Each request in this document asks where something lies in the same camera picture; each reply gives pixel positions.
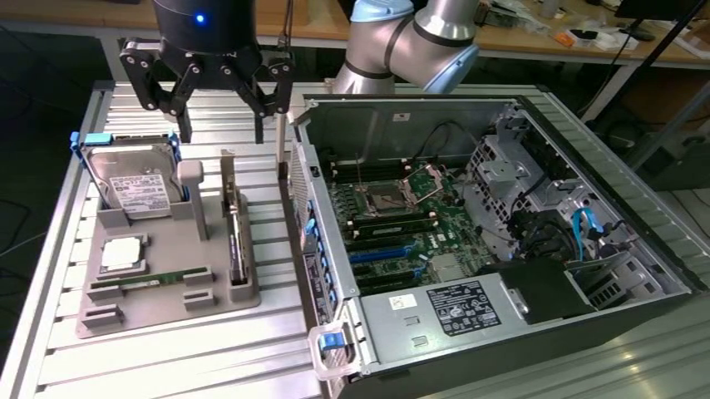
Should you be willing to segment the wooden desk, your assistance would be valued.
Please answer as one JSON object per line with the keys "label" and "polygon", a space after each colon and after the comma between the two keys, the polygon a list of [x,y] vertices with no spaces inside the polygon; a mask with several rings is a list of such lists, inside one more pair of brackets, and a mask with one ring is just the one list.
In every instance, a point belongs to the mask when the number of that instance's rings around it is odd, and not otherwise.
{"label": "wooden desk", "polygon": [[[259,1],[255,7],[257,35],[277,37],[284,20],[285,0]],[[0,0],[0,20],[96,28],[157,29],[149,0],[141,0],[137,5],[108,0]],[[348,32],[349,22],[337,0],[295,0],[295,47],[312,45],[344,48]],[[604,52],[594,46],[564,47],[548,34],[526,32],[519,27],[479,27],[475,42],[484,57],[604,63],[615,56],[612,52]],[[652,42],[639,44],[632,51],[622,53],[616,62],[640,62],[654,47]],[[680,46],[671,44],[656,59],[654,67],[710,70],[710,60],[698,58]]]}

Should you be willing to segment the CPU socket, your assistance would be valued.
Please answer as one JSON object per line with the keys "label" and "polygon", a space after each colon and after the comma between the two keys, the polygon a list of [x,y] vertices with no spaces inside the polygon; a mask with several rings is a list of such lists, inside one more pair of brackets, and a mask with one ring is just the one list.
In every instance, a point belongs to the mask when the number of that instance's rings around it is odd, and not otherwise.
{"label": "CPU socket", "polygon": [[407,199],[396,184],[372,184],[359,190],[364,214],[376,217],[410,211]]}

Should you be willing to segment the black monitor stand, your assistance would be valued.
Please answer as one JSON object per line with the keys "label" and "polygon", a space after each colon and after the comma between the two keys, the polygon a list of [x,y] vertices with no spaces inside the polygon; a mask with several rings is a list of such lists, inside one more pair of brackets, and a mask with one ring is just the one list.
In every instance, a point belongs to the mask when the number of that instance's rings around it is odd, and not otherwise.
{"label": "black monitor stand", "polygon": [[627,27],[620,30],[623,33],[640,42],[651,42],[655,36],[640,25],[644,21],[664,19],[667,16],[666,0],[620,0],[615,16],[632,19]]}

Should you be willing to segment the metal socket cover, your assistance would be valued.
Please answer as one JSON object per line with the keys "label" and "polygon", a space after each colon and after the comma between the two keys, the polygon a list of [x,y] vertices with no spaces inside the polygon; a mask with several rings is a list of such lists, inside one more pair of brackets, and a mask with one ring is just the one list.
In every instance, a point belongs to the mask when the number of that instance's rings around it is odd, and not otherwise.
{"label": "metal socket cover", "polygon": [[397,182],[397,188],[407,205],[418,205],[444,190],[443,172],[434,164],[424,164]]}

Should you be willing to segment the blue expansion slot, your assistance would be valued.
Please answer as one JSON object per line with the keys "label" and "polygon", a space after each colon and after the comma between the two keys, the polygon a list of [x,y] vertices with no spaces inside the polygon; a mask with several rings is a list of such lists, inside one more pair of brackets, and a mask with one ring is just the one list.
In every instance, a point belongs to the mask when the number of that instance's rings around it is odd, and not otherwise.
{"label": "blue expansion slot", "polygon": [[348,261],[351,264],[363,264],[380,260],[400,259],[410,255],[412,249],[412,245],[403,245],[388,249],[379,249],[373,252],[351,254],[348,256]]}

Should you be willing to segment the grey parts rack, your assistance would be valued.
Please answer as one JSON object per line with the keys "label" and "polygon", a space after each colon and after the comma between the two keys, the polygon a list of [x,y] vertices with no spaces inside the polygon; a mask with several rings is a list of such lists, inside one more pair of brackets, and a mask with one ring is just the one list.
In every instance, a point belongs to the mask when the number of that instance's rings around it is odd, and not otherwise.
{"label": "grey parts rack", "polygon": [[[97,211],[76,315],[76,336],[80,339],[260,304],[247,197],[239,185],[237,188],[248,275],[248,283],[243,285],[232,285],[228,275],[229,248],[221,188],[213,196],[172,204],[172,214],[164,218],[131,221],[117,209]],[[127,237],[141,241],[141,260],[132,268],[103,273],[104,243]],[[132,289],[119,286],[89,288],[96,281],[199,267],[209,267],[212,272],[187,275],[183,283]]]}

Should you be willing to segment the metal disk bay cage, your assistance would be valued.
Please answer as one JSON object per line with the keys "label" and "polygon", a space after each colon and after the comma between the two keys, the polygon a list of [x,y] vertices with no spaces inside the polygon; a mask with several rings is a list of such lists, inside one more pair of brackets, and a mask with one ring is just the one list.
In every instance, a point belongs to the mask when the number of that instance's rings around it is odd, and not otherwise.
{"label": "metal disk bay cage", "polygon": [[467,199],[495,223],[502,224],[515,210],[554,208],[546,198],[548,175],[511,137],[483,136],[471,154],[468,175]]}

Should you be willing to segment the hard disk in blue carrier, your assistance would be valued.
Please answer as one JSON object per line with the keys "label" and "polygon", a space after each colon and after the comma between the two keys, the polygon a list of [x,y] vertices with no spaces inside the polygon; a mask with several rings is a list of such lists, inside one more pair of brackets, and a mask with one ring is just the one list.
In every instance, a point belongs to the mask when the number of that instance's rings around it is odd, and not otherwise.
{"label": "hard disk in blue carrier", "polygon": [[91,175],[104,208],[123,211],[128,219],[168,217],[171,205],[188,199],[177,178],[180,138],[173,131],[75,131],[69,149]]}

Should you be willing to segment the black RAM stick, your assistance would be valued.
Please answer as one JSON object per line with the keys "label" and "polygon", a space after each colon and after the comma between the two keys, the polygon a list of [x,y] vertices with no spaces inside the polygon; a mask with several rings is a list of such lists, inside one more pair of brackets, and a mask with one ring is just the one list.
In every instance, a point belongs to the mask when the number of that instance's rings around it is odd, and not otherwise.
{"label": "black RAM stick", "polygon": [[434,212],[348,220],[344,236],[351,240],[369,240],[414,235],[432,231],[438,226]]}

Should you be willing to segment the graphics card with metal bracket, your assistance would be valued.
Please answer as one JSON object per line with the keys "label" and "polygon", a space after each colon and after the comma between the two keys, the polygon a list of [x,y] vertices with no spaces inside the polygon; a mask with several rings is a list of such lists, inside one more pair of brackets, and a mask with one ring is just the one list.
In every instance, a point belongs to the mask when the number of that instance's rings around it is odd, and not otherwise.
{"label": "graphics card with metal bracket", "polygon": [[241,196],[236,185],[233,157],[235,153],[231,150],[220,151],[221,203],[229,248],[228,275],[232,285],[243,285],[248,283],[248,275],[240,220]]}

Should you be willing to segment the green motherboard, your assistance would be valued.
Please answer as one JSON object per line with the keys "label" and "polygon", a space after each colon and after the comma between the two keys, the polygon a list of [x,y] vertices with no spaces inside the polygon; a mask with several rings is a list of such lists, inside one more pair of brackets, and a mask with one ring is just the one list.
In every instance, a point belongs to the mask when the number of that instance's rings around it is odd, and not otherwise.
{"label": "green motherboard", "polygon": [[[443,191],[403,214],[434,212],[436,228],[426,233],[369,240],[344,236],[348,220],[371,219],[364,214],[359,190],[372,184],[396,184],[420,166],[434,164],[443,172]],[[344,240],[347,257],[403,245],[414,249],[406,258],[351,264],[357,288],[364,296],[444,283],[476,275],[482,266],[496,261],[483,241],[482,229],[464,208],[464,199],[444,165],[400,160],[381,165],[333,165],[327,181],[328,195]]]}

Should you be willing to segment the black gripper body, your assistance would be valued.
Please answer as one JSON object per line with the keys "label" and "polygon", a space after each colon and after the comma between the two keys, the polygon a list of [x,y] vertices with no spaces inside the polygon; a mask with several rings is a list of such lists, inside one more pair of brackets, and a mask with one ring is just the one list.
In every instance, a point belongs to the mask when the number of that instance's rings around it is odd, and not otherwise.
{"label": "black gripper body", "polygon": [[225,89],[220,70],[229,67],[244,82],[260,69],[255,0],[152,0],[161,35],[160,59],[184,76],[188,65],[203,70],[200,89]]}

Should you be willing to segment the green RAM stick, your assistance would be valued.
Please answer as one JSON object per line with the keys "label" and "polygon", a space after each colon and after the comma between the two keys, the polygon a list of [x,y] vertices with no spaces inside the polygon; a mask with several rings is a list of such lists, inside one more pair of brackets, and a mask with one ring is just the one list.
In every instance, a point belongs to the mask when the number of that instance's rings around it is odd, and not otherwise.
{"label": "green RAM stick", "polygon": [[148,287],[148,286],[161,286],[171,285],[184,282],[187,275],[199,274],[199,273],[211,273],[212,270],[209,267],[188,268],[179,271],[172,271],[167,273],[152,273],[144,274],[140,276],[127,277],[127,278],[112,278],[101,281],[96,281],[88,285],[91,289],[99,289],[112,286],[128,287],[132,289],[135,287]]}

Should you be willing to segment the silver CPU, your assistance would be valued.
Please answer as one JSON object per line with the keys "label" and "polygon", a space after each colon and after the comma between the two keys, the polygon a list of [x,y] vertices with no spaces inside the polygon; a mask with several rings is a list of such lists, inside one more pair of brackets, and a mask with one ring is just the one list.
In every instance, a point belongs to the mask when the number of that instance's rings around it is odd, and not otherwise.
{"label": "silver CPU", "polygon": [[136,237],[111,239],[101,251],[101,272],[132,268],[141,260],[141,241]]}

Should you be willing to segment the grey power supply unit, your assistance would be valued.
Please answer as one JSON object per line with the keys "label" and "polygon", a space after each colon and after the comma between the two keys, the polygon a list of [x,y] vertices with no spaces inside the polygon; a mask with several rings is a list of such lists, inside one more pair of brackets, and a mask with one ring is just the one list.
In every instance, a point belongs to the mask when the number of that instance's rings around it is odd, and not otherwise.
{"label": "grey power supply unit", "polygon": [[367,296],[361,307],[381,365],[442,356],[528,329],[496,273]]}

